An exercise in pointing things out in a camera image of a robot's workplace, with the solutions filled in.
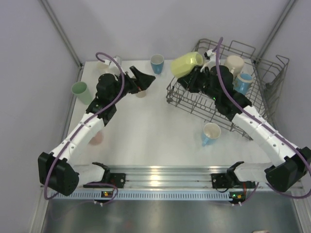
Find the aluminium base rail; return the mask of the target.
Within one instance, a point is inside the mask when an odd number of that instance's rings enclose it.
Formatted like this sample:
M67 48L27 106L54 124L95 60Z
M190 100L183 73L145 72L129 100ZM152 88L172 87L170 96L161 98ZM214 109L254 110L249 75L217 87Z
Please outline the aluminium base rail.
M125 189L211 189L211 175L226 172L225 166L110 166L125 173Z

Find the blue butterfly mug orange inside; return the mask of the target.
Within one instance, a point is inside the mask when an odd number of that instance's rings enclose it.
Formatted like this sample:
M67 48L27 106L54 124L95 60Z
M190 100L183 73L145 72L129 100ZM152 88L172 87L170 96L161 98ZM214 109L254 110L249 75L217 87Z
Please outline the blue butterfly mug orange inside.
M253 77L247 73L240 73L237 75L234 81L234 90L239 93L246 95L251 84L253 82Z

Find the floral cream mug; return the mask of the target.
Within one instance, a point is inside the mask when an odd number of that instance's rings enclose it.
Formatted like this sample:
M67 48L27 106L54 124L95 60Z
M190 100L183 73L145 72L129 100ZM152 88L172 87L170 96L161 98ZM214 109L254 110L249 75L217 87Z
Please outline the floral cream mug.
M233 78L236 78L238 74L241 73L244 67L244 60L236 55L230 55L226 58L224 66L229 69L229 71L233 74Z

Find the beige tumbler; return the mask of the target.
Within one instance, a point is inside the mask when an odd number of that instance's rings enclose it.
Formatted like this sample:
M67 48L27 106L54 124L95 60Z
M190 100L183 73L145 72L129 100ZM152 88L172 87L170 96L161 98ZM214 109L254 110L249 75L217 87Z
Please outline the beige tumbler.
M138 93L136 93L136 97L137 98L143 98L145 97L147 94L146 90L142 90L142 91L139 91Z

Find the pale yellow-green mug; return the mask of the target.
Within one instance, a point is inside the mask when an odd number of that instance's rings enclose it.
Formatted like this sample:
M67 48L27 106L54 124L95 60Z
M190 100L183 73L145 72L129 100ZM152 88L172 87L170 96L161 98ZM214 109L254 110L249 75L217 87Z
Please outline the pale yellow-green mug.
M203 57L197 51L189 52L171 62L171 72L175 78L188 75L195 66L203 65Z

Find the white mug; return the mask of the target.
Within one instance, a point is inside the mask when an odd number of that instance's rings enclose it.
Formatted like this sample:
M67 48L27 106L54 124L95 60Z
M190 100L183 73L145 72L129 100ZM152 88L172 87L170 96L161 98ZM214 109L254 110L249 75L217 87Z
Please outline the white mug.
M98 61L97 64L96 64L96 67L98 70L106 70L109 68L109 65L110 63L105 63L105 62L102 62L102 61Z

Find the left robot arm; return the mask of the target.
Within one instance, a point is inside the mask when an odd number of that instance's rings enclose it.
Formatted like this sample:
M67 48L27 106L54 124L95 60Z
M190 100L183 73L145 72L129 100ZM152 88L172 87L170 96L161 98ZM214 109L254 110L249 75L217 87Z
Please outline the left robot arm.
M50 153L38 157L39 181L45 188L69 196L76 187L96 183L100 187L110 184L108 166L99 162L77 165L78 157L92 138L108 124L116 113L116 103L128 93L147 90L156 79L131 66L134 74L105 73L98 78L96 95L74 130Z

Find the green tumbler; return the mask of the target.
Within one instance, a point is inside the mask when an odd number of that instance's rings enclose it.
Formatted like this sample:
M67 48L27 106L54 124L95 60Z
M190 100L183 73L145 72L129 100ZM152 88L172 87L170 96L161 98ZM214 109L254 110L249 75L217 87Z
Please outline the green tumbler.
M91 104L93 98L92 94L85 82L76 82L72 85L71 91L76 98L84 105Z

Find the pink mug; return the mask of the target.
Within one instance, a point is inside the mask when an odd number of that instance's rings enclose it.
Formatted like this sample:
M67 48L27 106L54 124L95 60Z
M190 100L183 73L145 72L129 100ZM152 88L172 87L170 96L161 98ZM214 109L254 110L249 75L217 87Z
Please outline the pink mug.
M96 146L102 143L103 141L103 133L101 131L97 132L96 135L90 140L89 144Z

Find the dark blue mug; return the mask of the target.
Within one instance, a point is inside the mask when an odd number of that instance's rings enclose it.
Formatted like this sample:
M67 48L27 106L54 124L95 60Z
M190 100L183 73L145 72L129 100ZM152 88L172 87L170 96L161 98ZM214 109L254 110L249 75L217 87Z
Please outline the dark blue mug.
M151 67L155 74L160 74L164 66L164 57L161 54L154 54L151 59Z

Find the light blue mug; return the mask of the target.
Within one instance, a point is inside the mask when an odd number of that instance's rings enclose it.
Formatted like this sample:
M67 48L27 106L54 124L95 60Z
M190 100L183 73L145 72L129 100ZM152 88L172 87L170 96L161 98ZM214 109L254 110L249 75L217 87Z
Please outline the light blue mug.
M216 123L207 123L202 131L202 146L213 144L221 135L221 128Z

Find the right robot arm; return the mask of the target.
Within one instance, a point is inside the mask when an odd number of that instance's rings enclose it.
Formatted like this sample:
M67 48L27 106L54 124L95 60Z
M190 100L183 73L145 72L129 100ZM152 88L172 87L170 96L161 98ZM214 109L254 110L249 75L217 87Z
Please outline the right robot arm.
M217 111L247 133L267 154L268 163L236 162L227 170L232 187L244 182L263 182L284 193L310 170L311 150L288 142L263 117L252 102L234 89L233 75L225 66L195 66L178 82L191 93L203 93L214 100Z

